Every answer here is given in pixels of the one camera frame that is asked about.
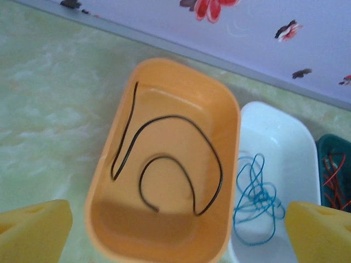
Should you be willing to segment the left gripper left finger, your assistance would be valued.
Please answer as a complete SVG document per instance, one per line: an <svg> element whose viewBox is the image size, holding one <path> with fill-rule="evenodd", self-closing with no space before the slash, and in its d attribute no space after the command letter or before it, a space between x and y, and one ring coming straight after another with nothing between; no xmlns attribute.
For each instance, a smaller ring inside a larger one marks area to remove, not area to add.
<svg viewBox="0 0 351 263"><path fill-rule="evenodd" d="M72 227L67 200L1 213L1 262L58 262Z"/></svg>

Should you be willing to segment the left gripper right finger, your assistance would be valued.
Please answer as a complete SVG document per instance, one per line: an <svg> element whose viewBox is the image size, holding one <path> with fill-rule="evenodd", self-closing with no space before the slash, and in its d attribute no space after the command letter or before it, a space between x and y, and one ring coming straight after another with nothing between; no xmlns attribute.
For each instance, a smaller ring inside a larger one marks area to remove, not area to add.
<svg viewBox="0 0 351 263"><path fill-rule="evenodd" d="M294 201L285 228L298 262L350 263L350 213Z"/></svg>

